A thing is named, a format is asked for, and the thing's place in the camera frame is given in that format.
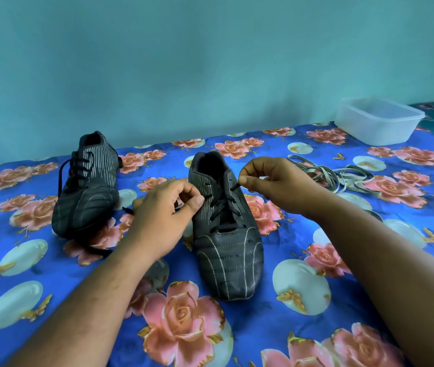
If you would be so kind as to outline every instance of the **person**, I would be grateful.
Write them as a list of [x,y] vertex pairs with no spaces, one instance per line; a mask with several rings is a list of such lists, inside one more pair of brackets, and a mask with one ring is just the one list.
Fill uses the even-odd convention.
[[[279,208],[317,222],[410,361],[416,367],[434,366],[433,256],[318,185],[288,160],[253,159],[241,170],[238,182]],[[185,204],[175,213],[178,196]],[[165,182],[136,200],[134,222],[117,249],[7,366],[106,366],[138,282],[176,245],[203,201],[195,186],[183,180]]]

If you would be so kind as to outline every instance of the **white plastic box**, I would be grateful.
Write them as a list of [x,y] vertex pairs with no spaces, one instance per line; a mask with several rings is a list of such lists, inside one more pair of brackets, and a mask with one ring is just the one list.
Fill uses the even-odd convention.
[[335,124],[368,145],[403,143],[425,116],[422,110],[380,98],[341,100]]

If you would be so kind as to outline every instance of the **black shoe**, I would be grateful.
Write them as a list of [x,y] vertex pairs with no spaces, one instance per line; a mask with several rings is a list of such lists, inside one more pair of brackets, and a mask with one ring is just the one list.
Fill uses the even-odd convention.
[[234,173],[219,152],[200,152],[188,180],[205,196],[193,217],[201,276],[215,297],[250,298],[263,271],[263,244]]
[[[69,177],[62,188],[62,169],[69,162]],[[83,135],[79,148],[59,170],[59,199],[52,215],[52,230],[76,239],[92,253],[108,256],[111,250],[91,247],[88,242],[106,225],[119,200],[117,170],[122,160],[101,132]]]

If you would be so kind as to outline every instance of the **person's left hand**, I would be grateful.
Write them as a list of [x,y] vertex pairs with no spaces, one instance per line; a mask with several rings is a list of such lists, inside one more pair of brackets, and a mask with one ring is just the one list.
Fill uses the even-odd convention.
[[[178,197],[185,204],[175,212],[174,204]],[[134,221],[124,241],[143,246],[154,261],[160,259],[178,243],[204,200],[194,185],[181,179],[157,185],[146,197],[132,203]]]

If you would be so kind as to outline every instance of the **person's left arm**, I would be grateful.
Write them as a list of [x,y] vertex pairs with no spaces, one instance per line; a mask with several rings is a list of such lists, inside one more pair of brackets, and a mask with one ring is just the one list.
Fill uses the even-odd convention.
[[[175,213],[178,196],[186,204]],[[157,186],[142,204],[136,200],[134,204],[140,207],[117,249],[79,284],[6,367],[106,366],[137,284],[176,245],[203,200],[183,180]]]

